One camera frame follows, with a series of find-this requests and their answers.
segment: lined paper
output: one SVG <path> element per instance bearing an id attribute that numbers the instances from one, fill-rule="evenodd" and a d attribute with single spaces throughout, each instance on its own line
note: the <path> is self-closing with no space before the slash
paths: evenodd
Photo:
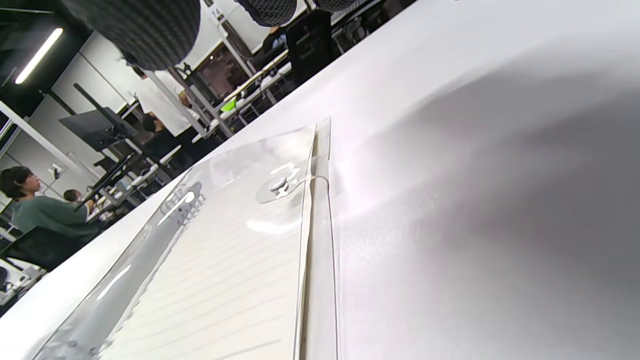
<path id="1" fill-rule="evenodd" d="M 102 359 L 296 357 L 310 196 L 301 186 L 257 204 L 255 189 L 264 181 L 265 170 L 256 168 L 222 189 L 203 190 L 207 200 Z"/>

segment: white shirt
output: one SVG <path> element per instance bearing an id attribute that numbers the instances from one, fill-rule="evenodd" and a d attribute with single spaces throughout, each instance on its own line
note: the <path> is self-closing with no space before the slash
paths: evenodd
<path id="1" fill-rule="evenodd" d="M 156 76 L 170 91 L 175 93 L 176 97 L 184 91 L 184 87 L 168 72 L 156 71 Z M 146 78 L 142 80 L 136 89 L 136 96 L 140 101 L 142 111 L 145 113 L 153 113 L 173 136 L 180 135 L 191 126 L 189 120 L 184 117 L 180 110 L 173 105 L 151 79 Z M 188 111 L 194 119 L 199 118 L 192 110 L 188 109 Z"/>

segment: black hair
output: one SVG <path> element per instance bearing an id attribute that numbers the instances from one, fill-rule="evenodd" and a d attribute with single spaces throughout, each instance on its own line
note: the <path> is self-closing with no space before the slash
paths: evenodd
<path id="1" fill-rule="evenodd" d="M 22 192 L 21 185 L 33 175 L 28 167 L 6 168 L 0 172 L 0 191 L 11 199 L 19 199 L 27 194 Z"/>
<path id="2" fill-rule="evenodd" d="M 133 65 L 133 64 L 130 64 L 130 66 L 131 66 L 131 69 L 133 69 L 133 71 L 134 71 L 134 72 L 135 72 L 139 77 L 144 78 L 145 76 L 147 76 L 147 75 L 145 74 L 145 72 L 143 72 L 139 67 L 137 67 L 137 66 L 135 66 L 135 65 Z"/>
<path id="3" fill-rule="evenodd" d="M 75 189 L 69 189 L 62 194 L 62 197 L 69 202 L 75 202 L 78 199 L 78 191 Z"/>
<path id="4" fill-rule="evenodd" d="M 142 128 L 150 133 L 155 133 L 156 122 L 154 121 L 153 116 L 145 114 L 145 117 L 142 118 Z"/>

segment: desk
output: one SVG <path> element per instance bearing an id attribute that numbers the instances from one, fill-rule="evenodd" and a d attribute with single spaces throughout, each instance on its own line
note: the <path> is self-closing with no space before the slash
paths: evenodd
<path id="1" fill-rule="evenodd" d="M 160 164 L 164 165 L 164 164 L 167 164 L 169 161 L 171 161 L 171 158 L 174 155 L 176 155 L 181 148 L 182 148 L 181 145 L 176 146 L 167 155 L 165 155 L 162 159 L 160 159 Z M 118 191 L 115 188 L 111 189 L 109 191 L 109 195 L 113 196 L 113 199 L 116 200 L 116 203 L 109 200 L 106 196 L 100 197 L 98 201 L 95 203 L 96 208 L 99 208 L 99 209 L 95 209 L 93 213 L 91 213 L 91 215 L 87 217 L 86 221 L 92 222 L 96 218 L 100 217 L 101 214 L 105 213 L 106 211 L 109 211 L 110 207 L 120 205 L 122 201 L 124 201 L 128 196 L 130 196 L 133 193 L 133 191 L 137 190 L 137 187 L 140 184 L 144 183 L 150 177 L 155 175 L 155 173 L 158 171 L 158 168 L 159 167 L 156 164 L 151 165 L 149 170 L 144 175 L 140 175 L 135 179 L 133 179 L 133 181 L 131 181 L 131 184 L 127 186 L 125 192 Z"/>
<path id="2" fill-rule="evenodd" d="M 229 100 L 233 99 L 235 96 L 240 94 L 244 89 L 246 89 L 249 85 L 251 85 L 257 78 L 259 78 L 262 75 L 264 75 L 265 73 L 267 73 L 275 65 L 278 65 L 278 63 L 281 62 L 282 60 L 284 60 L 284 58 L 286 58 L 288 55 L 289 55 L 289 50 L 283 51 L 282 54 L 278 55 L 278 57 L 273 59 L 272 62 L 268 63 L 267 65 L 265 65 L 265 67 L 260 69 L 260 71 L 256 72 L 252 77 L 249 78 L 249 80 L 245 81 L 244 84 L 240 85 L 231 94 L 227 95 L 227 97 L 225 97 L 225 100 L 223 101 L 223 103 L 220 104 L 216 110 L 219 110 L 220 108 L 222 108 L 224 106 L 224 104 L 226 104 L 227 102 L 229 102 Z"/>
<path id="3" fill-rule="evenodd" d="M 421 0 L 213 151 L 332 117 L 340 358 L 636 357 L 640 53 L 619 44 L 639 17 Z M 0 318 L 3 358 L 34 353 L 173 184 Z"/>
<path id="4" fill-rule="evenodd" d="M 220 118 L 222 120 L 226 120 L 232 117 L 233 115 L 235 115 L 236 113 L 244 110 L 247 106 L 251 105 L 251 103 L 254 100 L 256 100 L 260 95 L 262 95 L 264 92 L 269 90 L 270 87 L 275 85 L 275 83 L 277 83 L 278 81 L 282 80 L 285 77 L 285 75 L 287 75 L 290 72 L 291 72 L 291 63 L 286 63 L 282 67 L 282 69 L 278 70 L 278 72 L 274 76 L 270 76 L 266 79 L 263 79 L 262 82 L 260 83 L 260 88 L 258 90 L 254 91 L 253 93 L 251 93 L 251 95 L 245 97 L 244 99 L 238 100 L 237 101 L 238 103 L 236 104 L 235 108 L 231 109 L 230 111 L 221 113 Z"/>

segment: white desk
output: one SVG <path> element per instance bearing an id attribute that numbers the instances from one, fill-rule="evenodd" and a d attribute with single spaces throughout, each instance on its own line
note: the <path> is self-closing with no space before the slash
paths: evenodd
<path id="1" fill-rule="evenodd" d="M 639 17 L 419 1 L 213 152 L 332 117 L 341 359 L 637 356 Z M 32 354 L 170 188 L 0 318 L 3 358 Z"/>

